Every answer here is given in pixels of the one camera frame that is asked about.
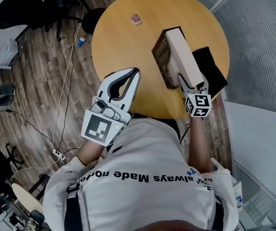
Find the black jacket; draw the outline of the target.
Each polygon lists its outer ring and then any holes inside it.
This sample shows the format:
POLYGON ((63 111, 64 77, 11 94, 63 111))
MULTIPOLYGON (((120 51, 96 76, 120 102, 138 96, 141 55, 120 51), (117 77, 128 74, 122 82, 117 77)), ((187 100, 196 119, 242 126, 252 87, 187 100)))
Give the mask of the black jacket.
POLYGON ((0 29, 27 25, 37 29, 44 25, 42 0, 3 0, 0 3, 0 29))

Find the white storage box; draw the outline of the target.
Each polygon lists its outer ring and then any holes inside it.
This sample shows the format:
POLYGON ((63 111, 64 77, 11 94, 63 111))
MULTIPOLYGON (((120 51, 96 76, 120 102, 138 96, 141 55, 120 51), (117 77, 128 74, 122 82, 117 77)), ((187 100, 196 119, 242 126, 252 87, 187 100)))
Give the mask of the white storage box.
POLYGON ((0 51, 0 65, 9 65, 17 53, 17 41, 11 38, 0 51))

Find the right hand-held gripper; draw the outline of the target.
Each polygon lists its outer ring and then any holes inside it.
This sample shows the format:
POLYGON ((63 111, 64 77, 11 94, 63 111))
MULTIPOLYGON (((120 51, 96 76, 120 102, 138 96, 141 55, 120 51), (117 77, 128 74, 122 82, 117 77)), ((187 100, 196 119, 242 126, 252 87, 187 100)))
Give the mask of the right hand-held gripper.
POLYGON ((197 85, 197 90, 190 87, 183 76, 178 73, 177 78, 184 93, 184 106, 191 117, 206 117, 212 107, 209 91, 209 82, 201 72, 203 82, 197 85))

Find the black swivel chair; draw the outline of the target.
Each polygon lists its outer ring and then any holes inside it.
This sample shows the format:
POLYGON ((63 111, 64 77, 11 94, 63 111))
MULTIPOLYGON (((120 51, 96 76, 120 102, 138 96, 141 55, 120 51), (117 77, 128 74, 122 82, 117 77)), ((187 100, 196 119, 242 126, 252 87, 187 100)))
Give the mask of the black swivel chair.
POLYGON ((14 171, 12 170, 11 163, 17 170, 21 170, 22 168, 19 165, 23 165, 24 161, 19 160, 17 158, 18 151, 17 147, 13 146, 12 150, 9 150, 9 143, 6 143, 5 148, 8 153, 8 157, 3 154, 0 150, 0 185, 4 184, 6 181, 11 181, 12 176, 14 175, 14 171))

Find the person's left forearm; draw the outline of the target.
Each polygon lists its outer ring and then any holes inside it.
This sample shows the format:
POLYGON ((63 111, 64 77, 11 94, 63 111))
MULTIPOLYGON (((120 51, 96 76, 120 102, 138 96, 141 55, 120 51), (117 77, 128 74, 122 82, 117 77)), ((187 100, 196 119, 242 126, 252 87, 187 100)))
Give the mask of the person's left forearm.
POLYGON ((75 156, 78 157, 82 164, 87 166, 88 164, 97 161, 104 149, 104 146, 87 140, 86 143, 76 152, 75 156))

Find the black office chair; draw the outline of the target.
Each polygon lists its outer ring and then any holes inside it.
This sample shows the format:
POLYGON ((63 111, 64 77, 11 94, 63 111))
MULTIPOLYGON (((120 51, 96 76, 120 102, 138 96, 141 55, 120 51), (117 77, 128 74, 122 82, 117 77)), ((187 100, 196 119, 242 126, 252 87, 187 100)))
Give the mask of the black office chair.
POLYGON ((48 31, 48 28, 56 21, 56 39, 58 42, 61 41, 60 31, 63 19, 70 19, 74 22, 82 23, 82 18, 67 14, 73 6, 79 5, 78 0, 44 0, 44 5, 48 10, 49 19, 53 20, 48 26, 45 26, 45 30, 48 31))

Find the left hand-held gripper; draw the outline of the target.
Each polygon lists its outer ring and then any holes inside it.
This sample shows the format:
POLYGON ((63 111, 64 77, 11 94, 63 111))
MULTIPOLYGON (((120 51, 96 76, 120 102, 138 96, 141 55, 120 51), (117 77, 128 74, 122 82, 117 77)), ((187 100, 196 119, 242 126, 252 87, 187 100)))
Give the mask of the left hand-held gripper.
POLYGON ((102 146, 111 145, 131 120, 128 111, 139 81, 140 70, 136 67, 107 75, 100 85, 102 94, 94 96, 91 109, 85 111, 81 136, 102 146), (118 107, 102 99, 104 96, 116 101, 118 107))

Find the cluttered work desk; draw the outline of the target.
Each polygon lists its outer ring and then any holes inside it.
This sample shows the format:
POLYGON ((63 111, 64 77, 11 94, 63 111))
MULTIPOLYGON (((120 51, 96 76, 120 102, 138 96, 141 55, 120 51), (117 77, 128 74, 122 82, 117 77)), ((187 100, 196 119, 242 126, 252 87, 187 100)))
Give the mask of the cluttered work desk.
POLYGON ((18 200, 0 195, 0 231, 47 231, 44 224, 39 225, 30 217, 18 200))

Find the black folder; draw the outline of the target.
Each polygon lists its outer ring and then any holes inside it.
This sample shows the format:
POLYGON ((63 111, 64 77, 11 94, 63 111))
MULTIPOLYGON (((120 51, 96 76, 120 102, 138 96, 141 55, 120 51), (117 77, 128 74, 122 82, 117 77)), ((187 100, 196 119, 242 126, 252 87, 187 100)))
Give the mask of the black folder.
POLYGON ((226 85, 227 80, 216 66, 209 47, 195 50, 193 57, 209 83, 209 94, 214 98, 226 85))

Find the round beige side table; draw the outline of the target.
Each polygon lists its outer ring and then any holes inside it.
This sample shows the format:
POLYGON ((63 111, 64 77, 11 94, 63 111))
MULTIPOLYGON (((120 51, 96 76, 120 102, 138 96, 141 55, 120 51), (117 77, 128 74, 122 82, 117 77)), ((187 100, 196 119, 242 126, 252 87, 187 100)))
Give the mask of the round beige side table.
POLYGON ((12 184, 12 190, 18 201, 27 211, 32 212, 36 210, 41 214, 44 214, 42 204, 29 191, 25 190, 21 185, 16 183, 12 184))

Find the white power strip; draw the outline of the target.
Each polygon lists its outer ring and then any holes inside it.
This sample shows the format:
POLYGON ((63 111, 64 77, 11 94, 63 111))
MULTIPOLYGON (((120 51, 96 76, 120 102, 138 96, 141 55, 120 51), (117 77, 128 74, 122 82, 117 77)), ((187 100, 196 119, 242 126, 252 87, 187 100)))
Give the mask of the white power strip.
POLYGON ((57 149, 53 149, 52 150, 53 154, 58 157, 58 159, 60 161, 64 161, 65 160, 65 155, 63 153, 61 153, 60 151, 58 151, 57 149))

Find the beige cardboard box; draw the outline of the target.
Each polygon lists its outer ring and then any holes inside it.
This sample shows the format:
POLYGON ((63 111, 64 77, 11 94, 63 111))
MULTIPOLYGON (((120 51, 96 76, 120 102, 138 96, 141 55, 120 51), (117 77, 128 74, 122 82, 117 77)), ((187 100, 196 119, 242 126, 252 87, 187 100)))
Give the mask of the beige cardboard box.
POLYGON ((174 85, 178 85, 178 74, 182 75, 189 87, 202 83, 202 74, 180 28, 166 31, 165 36, 170 48, 167 68, 174 85))

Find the black mesh file holder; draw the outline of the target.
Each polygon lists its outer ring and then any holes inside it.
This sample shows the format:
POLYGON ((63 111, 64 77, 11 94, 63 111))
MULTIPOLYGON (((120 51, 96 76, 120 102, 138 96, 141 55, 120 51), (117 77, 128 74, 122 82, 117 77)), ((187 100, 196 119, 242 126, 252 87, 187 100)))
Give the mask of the black mesh file holder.
POLYGON ((169 46, 169 42, 168 39, 166 37, 166 32, 173 30, 173 29, 179 29, 181 34, 183 35, 183 37, 185 38, 185 35, 181 29, 181 26, 177 26, 177 27, 172 27, 172 28, 168 28, 168 29, 164 29, 159 38, 157 39, 153 49, 152 49, 152 55, 156 61, 156 64, 159 68, 159 71, 162 75, 162 78, 165 82, 165 85, 168 89, 170 90, 174 90, 177 88, 177 84, 175 84, 173 82, 173 79, 171 77, 171 75, 169 74, 169 70, 168 70, 168 63, 170 60, 170 46, 169 46))

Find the person's white printed shirt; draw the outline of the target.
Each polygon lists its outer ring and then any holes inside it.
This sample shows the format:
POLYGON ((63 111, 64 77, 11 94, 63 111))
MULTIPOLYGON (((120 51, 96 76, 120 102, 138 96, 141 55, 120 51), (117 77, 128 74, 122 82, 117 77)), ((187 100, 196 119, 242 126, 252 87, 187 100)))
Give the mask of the person's white printed shirt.
POLYGON ((52 231, 234 231, 230 171, 188 165, 174 128, 136 118, 105 159, 78 157, 56 171, 44 194, 52 231))

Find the person's right forearm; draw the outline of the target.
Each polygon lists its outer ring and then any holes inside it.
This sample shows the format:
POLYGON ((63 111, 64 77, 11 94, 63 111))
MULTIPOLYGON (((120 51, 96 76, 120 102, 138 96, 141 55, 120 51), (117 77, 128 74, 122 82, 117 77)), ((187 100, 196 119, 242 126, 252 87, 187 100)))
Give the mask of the person's right forearm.
POLYGON ((188 165, 197 169, 201 174, 212 172, 211 156, 200 117, 190 118, 188 165))

